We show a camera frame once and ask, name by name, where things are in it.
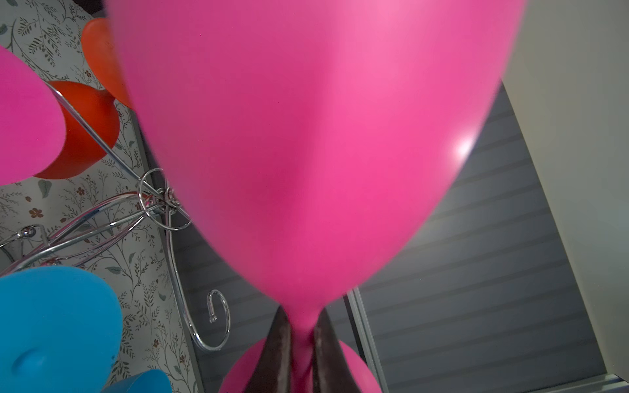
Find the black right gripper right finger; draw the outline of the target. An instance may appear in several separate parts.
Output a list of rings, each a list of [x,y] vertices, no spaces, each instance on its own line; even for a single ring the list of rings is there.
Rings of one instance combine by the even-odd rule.
[[[312,373],[314,393],[360,392],[326,309],[321,311],[314,326]]]

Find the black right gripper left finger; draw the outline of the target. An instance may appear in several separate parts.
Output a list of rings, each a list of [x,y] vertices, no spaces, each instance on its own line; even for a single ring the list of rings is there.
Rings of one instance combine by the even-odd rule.
[[[244,392],[292,391],[292,328],[282,306],[278,307],[260,358]]]

